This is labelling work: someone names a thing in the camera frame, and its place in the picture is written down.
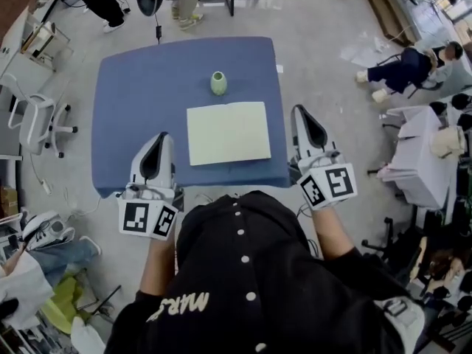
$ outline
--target small green vase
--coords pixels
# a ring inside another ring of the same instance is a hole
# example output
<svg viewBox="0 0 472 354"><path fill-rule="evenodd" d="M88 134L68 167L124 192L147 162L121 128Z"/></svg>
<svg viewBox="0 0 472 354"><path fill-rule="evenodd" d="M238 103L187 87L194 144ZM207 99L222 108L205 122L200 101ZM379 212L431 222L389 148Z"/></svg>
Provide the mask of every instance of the small green vase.
<svg viewBox="0 0 472 354"><path fill-rule="evenodd" d="M226 93L226 89L228 88L228 83L226 81L226 77L224 76L223 72L215 72L212 75L211 80L211 87L214 94L217 96L222 96Z"/></svg>

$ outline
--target open notebook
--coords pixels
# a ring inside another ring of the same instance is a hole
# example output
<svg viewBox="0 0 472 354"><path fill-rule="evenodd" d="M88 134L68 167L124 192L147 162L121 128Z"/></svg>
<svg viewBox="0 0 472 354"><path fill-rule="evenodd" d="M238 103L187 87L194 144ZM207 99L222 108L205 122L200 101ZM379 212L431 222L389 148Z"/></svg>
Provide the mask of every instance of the open notebook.
<svg viewBox="0 0 472 354"><path fill-rule="evenodd" d="M190 165L270 159L264 103L187 109Z"/></svg>

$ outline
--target jeans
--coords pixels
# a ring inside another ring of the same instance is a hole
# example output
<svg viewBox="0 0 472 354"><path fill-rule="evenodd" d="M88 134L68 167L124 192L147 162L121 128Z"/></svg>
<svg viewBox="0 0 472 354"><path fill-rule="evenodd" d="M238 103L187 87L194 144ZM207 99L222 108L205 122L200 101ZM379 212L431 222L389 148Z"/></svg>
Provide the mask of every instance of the jeans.
<svg viewBox="0 0 472 354"><path fill-rule="evenodd" d="M85 266L94 256L98 255L97 248L88 240L47 246L28 253L38 261L47 282L53 288L59 284L66 273L68 264Z"/></svg>

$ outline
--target concrete floor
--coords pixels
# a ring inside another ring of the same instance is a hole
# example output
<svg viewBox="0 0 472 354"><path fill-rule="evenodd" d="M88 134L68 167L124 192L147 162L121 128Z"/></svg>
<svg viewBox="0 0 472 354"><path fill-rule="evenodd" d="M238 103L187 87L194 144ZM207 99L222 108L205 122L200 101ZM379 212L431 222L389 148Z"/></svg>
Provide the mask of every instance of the concrete floor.
<svg viewBox="0 0 472 354"><path fill-rule="evenodd" d="M154 17L143 16L136 0L128 1L131 14L125 26L107 35L102 32L101 19L92 12L84 14L83 8L58 9L53 13L50 19L72 38L74 53L63 54L58 73L43 93L72 106L68 123L77 125L79 132L61 142L64 159L56 159L50 150L33 156L38 175L52 187L49 197L36 180L28 157L21 163L21 186L27 208L33 213L55 209L64 217L74 211L69 222L80 235L90 235L102 246L103 255L91 265L89 274L102 296L122 285L111 300L117 311L133 300L139 287L148 240L118 232L117 203L112 197L101 200L98 209L90 212L99 198L91 182L91 123L100 61L109 55L156 45ZM382 54L375 51L386 40L368 1L240 0L233 18L220 4L200 6L199 10L206 13L205 22L182 32L170 17L169 2L163 3L158 12L164 35L162 43L231 35L272 38L277 63L283 67L280 87L289 154L293 153L290 111L301 103L329 125L338 147L354 165L359 196L336 209L356 245L360 246L364 238L382 240L386 215L395 221L407 221L411 207L395 199L391 187L367 177L365 171L392 156L392 138L381 127L382 112L392 106L429 103L434 95L418 92L409 102L396 95L389 103L374 105L369 97L372 90L356 85L354 74L358 70L400 51L391 43ZM186 210L193 207L194 197L200 192L217 198L253 189L191 187L186 190ZM296 187L260 189L293 211L304 203ZM307 235L313 237L309 219L300 220Z"/></svg>

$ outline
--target box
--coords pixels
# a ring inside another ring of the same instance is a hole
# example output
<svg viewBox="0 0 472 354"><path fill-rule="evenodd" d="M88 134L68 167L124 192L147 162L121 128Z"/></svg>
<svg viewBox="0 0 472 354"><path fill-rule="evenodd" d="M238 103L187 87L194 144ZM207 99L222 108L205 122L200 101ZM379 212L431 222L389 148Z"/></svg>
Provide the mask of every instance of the box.
<svg viewBox="0 0 472 354"><path fill-rule="evenodd" d="M18 193L9 187L0 187L0 205L4 217L18 214Z"/></svg>

